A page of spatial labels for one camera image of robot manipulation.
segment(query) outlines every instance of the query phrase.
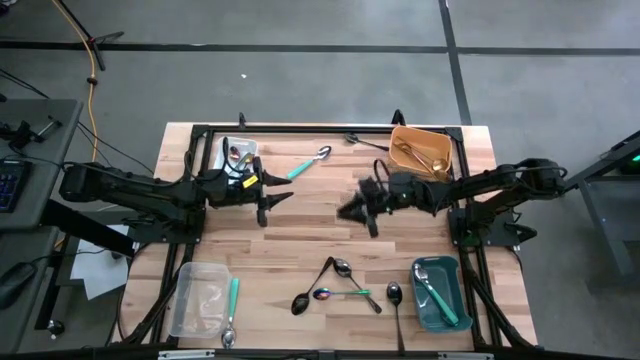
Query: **keyboard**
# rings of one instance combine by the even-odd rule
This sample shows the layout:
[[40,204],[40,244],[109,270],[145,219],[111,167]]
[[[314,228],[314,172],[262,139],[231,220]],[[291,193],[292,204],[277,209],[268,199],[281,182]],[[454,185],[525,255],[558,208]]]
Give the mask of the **keyboard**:
[[0,161],[0,213],[11,213],[31,170],[28,161]]

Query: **plastic container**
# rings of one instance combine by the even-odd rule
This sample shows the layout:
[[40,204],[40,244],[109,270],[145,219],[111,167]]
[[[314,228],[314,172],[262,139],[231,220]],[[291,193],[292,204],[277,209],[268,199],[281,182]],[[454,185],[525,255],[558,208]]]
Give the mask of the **plastic container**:
[[227,326],[231,274],[225,265],[186,263],[180,268],[169,334],[213,338]]
[[[258,143],[256,141],[253,141],[250,139],[234,138],[230,136],[227,136],[227,139],[228,139],[229,149],[231,149],[232,146],[235,146],[236,148],[238,148],[238,151],[240,151],[240,159],[242,159],[242,157],[248,152],[252,153],[253,156],[258,156]],[[216,143],[216,160],[213,163],[214,169],[222,169],[222,164],[224,164],[224,153],[222,151],[223,140],[224,140],[224,137],[221,137],[220,139],[218,139],[218,142]],[[240,166],[236,161],[233,161],[231,159],[227,159],[227,160],[229,161],[229,164],[231,164],[231,166],[233,166],[234,168],[238,170],[243,170],[242,166]],[[246,169],[249,169],[251,172],[253,172],[253,166],[251,166],[251,164],[247,164]],[[228,166],[225,166],[224,171],[230,176],[239,177],[241,175],[231,170],[231,168]],[[229,179],[229,183],[232,183],[235,181],[236,180],[234,179]]]
[[406,126],[398,126],[391,133],[391,143],[389,144],[389,158],[398,167],[416,173],[429,180],[437,181],[435,176],[426,170],[413,156],[403,152],[394,145],[394,141],[401,138],[404,142],[416,148],[420,153],[429,159],[442,159],[446,161],[444,171],[449,171],[451,167],[452,145],[451,139],[447,135],[437,134]]
[[[440,294],[449,308],[456,313],[457,326],[447,324],[440,309],[424,285],[413,276],[413,264],[419,264],[429,274],[429,284]],[[411,286],[415,296],[416,314],[420,325],[433,333],[464,331],[471,327],[473,319],[467,315],[458,283],[458,261],[451,256],[435,256],[416,259],[411,264]]]

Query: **black spoon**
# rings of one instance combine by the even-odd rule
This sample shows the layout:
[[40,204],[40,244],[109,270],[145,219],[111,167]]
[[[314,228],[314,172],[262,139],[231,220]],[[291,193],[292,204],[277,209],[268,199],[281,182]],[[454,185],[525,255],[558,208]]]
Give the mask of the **black spoon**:
[[313,287],[316,285],[318,280],[320,280],[320,277],[322,276],[322,274],[324,274],[324,272],[327,271],[327,269],[329,268],[329,266],[331,266],[332,263],[333,263],[333,257],[329,256],[327,258],[327,261],[324,263],[324,266],[322,267],[320,274],[316,278],[316,281],[313,282],[309,290],[307,290],[306,293],[298,294],[298,296],[296,296],[295,299],[293,299],[293,302],[291,303],[291,313],[293,315],[300,315],[305,310],[307,310],[307,307],[309,306],[309,293],[311,292],[311,289],[313,289]]
[[[353,277],[351,277],[351,265],[349,265],[348,262],[346,262],[343,259],[335,259],[333,261],[333,268],[338,273],[338,275],[340,275],[340,277],[351,279],[351,281],[353,281],[356,287],[362,290],[360,285],[358,285],[358,283],[355,280],[353,280]],[[367,301],[373,308],[373,311],[376,312],[376,314],[380,314],[382,312],[382,308],[378,304],[376,304],[376,302],[373,301],[373,299],[369,295],[365,295],[364,298],[367,299]]]
[[398,329],[398,353],[404,356],[404,341],[402,340],[402,331],[400,331],[400,316],[398,315],[398,305],[402,302],[402,289],[397,282],[392,281],[387,285],[387,298],[396,307],[396,327]]
[[362,140],[358,139],[358,136],[356,134],[354,134],[354,133],[346,133],[346,134],[344,134],[344,138],[347,139],[347,141],[352,143],[352,144],[361,143],[361,144],[365,144],[365,145],[376,147],[376,148],[378,148],[380,150],[389,151],[389,147],[382,146],[382,145],[376,145],[376,144],[372,144],[372,143],[369,143],[369,142],[366,142],[366,141],[362,141]]

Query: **clear plastic container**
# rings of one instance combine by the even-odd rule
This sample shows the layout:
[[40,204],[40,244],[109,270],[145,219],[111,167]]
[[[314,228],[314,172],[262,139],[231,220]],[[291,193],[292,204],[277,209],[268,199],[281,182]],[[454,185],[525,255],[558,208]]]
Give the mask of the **clear plastic container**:
[[180,269],[169,334],[213,338],[227,326],[231,274],[225,265],[186,263]]
[[[250,140],[250,139],[234,138],[231,136],[227,136],[227,139],[228,139],[229,149],[231,149],[232,146],[235,146],[240,152],[240,158],[242,158],[247,153],[253,154],[254,157],[258,156],[258,143],[256,141]],[[220,138],[216,144],[216,161],[213,163],[214,169],[222,169],[222,165],[224,164],[224,154],[222,151],[223,140],[224,140],[224,137]],[[246,166],[246,169],[249,169],[251,172],[253,172],[253,166],[251,166],[251,163],[238,164],[237,161],[233,161],[231,159],[227,159],[227,161],[229,161],[229,164],[231,166],[233,166],[238,170],[244,170]],[[239,173],[231,170],[231,168],[228,166],[225,166],[224,171],[230,176],[234,176],[234,177],[240,176]],[[234,181],[236,180],[229,179],[229,183],[232,183]]]

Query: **green handle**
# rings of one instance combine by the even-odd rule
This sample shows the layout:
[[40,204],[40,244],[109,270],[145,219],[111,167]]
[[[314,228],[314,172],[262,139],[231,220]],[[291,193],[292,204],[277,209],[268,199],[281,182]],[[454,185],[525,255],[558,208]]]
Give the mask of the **green handle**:
[[300,173],[303,172],[306,168],[308,168],[309,165],[313,164],[313,160],[315,159],[307,160],[304,164],[298,166],[295,170],[290,172],[289,175],[287,175],[287,179],[291,180],[294,177],[300,175]]
[[447,305],[447,303],[440,297],[440,294],[438,294],[436,289],[434,289],[431,284],[424,283],[424,286],[427,288],[427,291],[429,292],[431,297],[436,301],[436,304],[438,305],[438,308],[440,308],[440,311],[444,313],[445,321],[451,326],[457,326],[460,320],[458,320],[456,313],[454,313],[451,308],[449,308],[449,305]]
[[238,287],[240,279],[231,280],[231,293],[229,294],[229,323],[233,322],[233,315],[236,313],[236,301],[238,301]]
[[343,291],[343,292],[331,292],[333,295],[371,295],[371,290],[357,290],[357,291]]

